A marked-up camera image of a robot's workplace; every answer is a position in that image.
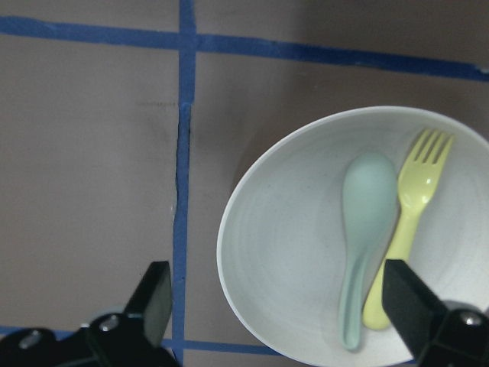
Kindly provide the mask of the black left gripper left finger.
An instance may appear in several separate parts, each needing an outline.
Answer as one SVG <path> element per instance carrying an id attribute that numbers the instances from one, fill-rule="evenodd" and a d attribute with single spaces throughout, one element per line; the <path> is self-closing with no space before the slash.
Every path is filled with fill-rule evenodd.
<path id="1" fill-rule="evenodd" d="M 147 268 L 123 314 L 137 320 L 147 341 L 158 347 L 172 312 L 172 287 L 168 261 L 153 261 Z"/>

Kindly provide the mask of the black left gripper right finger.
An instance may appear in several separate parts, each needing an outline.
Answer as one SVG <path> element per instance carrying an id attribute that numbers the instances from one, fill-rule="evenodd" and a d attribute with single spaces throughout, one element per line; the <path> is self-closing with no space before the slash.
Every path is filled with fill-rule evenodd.
<path id="1" fill-rule="evenodd" d="M 382 306 L 414 358 L 423 354 L 449 311 L 400 259 L 385 261 Z"/>

